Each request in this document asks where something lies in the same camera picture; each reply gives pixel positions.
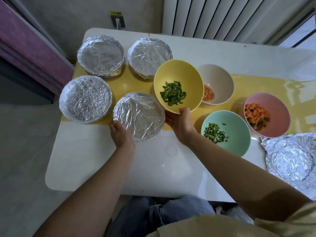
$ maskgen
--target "mint green bowl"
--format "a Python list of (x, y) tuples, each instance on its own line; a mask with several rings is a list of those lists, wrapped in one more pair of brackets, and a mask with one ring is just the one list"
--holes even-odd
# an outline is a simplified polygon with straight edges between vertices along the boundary
[(239, 115), (224, 110), (211, 113), (203, 122), (201, 135), (204, 135), (204, 130), (209, 123), (218, 124), (220, 131), (224, 131), (229, 137), (227, 142), (217, 143), (217, 145), (240, 157), (247, 152), (251, 140), (250, 131)]

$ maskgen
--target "yellow placemat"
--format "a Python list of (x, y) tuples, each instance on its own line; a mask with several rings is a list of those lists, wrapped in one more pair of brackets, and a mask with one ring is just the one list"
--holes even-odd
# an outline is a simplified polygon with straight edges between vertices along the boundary
[[(78, 63), (73, 79), (89, 75)], [(204, 119), (212, 112), (229, 110), (238, 113), (246, 98), (257, 92), (267, 92), (278, 97), (287, 106), (291, 115), (291, 125), (287, 134), (316, 132), (316, 81), (299, 82), (271, 77), (231, 75), (235, 83), (232, 98), (222, 105), (210, 106), (201, 103), (191, 113), (194, 127), (200, 132)], [(130, 92), (146, 92), (155, 96), (153, 81), (143, 80), (130, 66), (124, 65), (121, 75), (108, 79), (113, 93), (113, 104), (108, 115), (90, 124), (108, 125), (113, 119), (113, 108), (117, 101)], [(69, 121), (64, 115), (62, 121)], [(165, 124), (164, 130), (171, 130)]]

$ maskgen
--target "chopped vegetables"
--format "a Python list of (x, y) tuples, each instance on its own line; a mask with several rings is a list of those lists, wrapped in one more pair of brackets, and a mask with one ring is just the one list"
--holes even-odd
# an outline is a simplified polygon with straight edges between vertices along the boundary
[(163, 86), (165, 91), (160, 92), (160, 95), (164, 102), (168, 102), (169, 106), (173, 106), (174, 104), (183, 104), (181, 102), (186, 97), (186, 92), (182, 91), (181, 83), (179, 81), (174, 81), (172, 83), (166, 82), (166, 85)]
[(255, 131), (261, 131), (270, 121), (270, 113), (259, 104), (252, 103), (245, 105), (245, 116), (250, 126)]
[(224, 131), (219, 130), (218, 124), (209, 123), (209, 126), (204, 130), (204, 136), (211, 140), (212, 142), (220, 143), (220, 142), (227, 142), (228, 136), (225, 135)]
[(203, 101), (210, 101), (215, 98), (215, 93), (207, 85), (204, 85)]

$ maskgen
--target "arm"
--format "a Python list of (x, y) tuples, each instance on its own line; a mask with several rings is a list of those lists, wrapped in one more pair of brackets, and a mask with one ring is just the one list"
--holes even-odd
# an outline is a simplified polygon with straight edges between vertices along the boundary
[(190, 110), (180, 111), (182, 115), (166, 113), (166, 123), (252, 219), (284, 221), (311, 201), (281, 179), (200, 135)]
[(103, 236), (134, 159), (136, 147), (125, 128), (110, 124), (116, 150), (109, 160), (80, 186), (34, 236)]

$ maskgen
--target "floor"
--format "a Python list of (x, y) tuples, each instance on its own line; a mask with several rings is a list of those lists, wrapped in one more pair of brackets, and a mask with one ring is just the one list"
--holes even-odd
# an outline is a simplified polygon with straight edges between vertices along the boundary
[[(52, 105), (0, 104), (0, 236), (32, 236), (71, 194), (50, 190), (45, 172), (61, 113)], [(113, 216), (128, 200), (121, 196)]]

